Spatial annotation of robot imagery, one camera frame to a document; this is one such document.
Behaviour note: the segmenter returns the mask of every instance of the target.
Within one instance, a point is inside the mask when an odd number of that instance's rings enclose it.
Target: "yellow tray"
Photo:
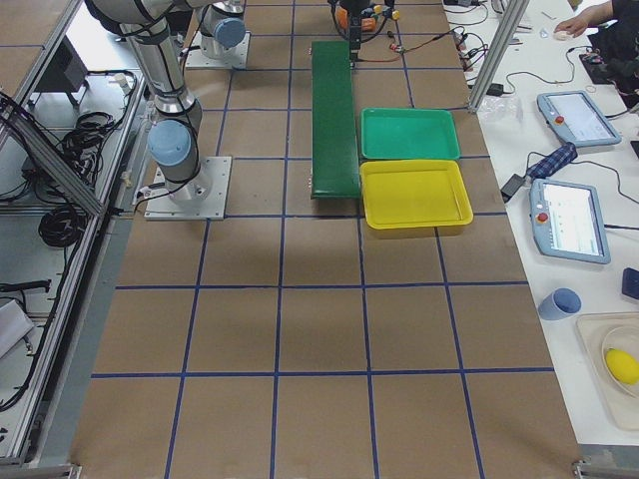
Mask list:
[[[366,162],[359,173],[366,222],[371,228],[449,227],[472,222],[472,208],[456,162]]]

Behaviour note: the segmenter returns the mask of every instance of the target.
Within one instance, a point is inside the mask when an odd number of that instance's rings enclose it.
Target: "yellow lemon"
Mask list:
[[[615,379],[620,382],[634,384],[639,381],[639,362],[626,351],[608,349],[606,365]]]

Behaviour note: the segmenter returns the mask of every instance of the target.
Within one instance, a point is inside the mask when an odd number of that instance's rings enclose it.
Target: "blue patterned cloth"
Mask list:
[[[575,158],[577,158],[577,148],[574,144],[568,142],[530,167],[526,171],[526,176],[533,180],[536,178],[548,178],[568,165]]]

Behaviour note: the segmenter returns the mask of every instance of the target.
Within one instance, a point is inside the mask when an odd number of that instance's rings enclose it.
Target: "human arm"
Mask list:
[[[586,31],[588,27],[596,27],[614,18],[612,0],[599,5],[592,5],[586,8],[576,17],[564,20],[555,27],[555,32],[564,31],[574,37],[578,37]]]

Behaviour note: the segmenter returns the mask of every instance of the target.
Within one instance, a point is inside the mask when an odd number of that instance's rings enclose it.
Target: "green board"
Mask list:
[[[359,156],[347,42],[313,42],[312,198],[359,198]]]

